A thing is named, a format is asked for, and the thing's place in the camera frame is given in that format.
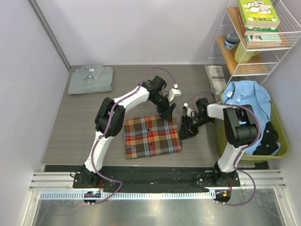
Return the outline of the red brown plaid shirt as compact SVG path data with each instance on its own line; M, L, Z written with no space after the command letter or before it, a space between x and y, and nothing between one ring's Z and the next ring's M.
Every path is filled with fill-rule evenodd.
M125 120L124 138L126 159L179 153L182 149L176 117L170 122L158 115Z

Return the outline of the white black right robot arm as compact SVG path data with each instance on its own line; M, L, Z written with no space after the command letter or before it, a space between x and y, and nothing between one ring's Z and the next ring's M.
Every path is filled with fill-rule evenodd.
M198 187L229 186L236 182L237 164L248 146L257 142L261 134L258 122L250 105L211 104L206 98L196 101L197 111L184 103L180 140L194 137L198 128L213 119L224 122L227 144L221 158L214 164L212 173L198 173L194 176Z

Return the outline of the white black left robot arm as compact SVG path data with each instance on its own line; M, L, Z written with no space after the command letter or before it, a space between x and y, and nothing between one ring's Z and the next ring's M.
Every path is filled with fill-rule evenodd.
M171 101L175 97L182 95L178 85L174 86L165 96L161 92L165 89L167 83L159 76L153 80L143 81L134 90L129 93L111 99L105 98L95 117L95 139L91 148L89 157L81 167L81 170L74 177L74 183L83 187L97 187L99 185L100 171L103 167L103 160L107 149L113 138L119 134L122 129L125 114L135 106L151 101L157 107L159 116L166 121L172 120L172 113L176 107Z

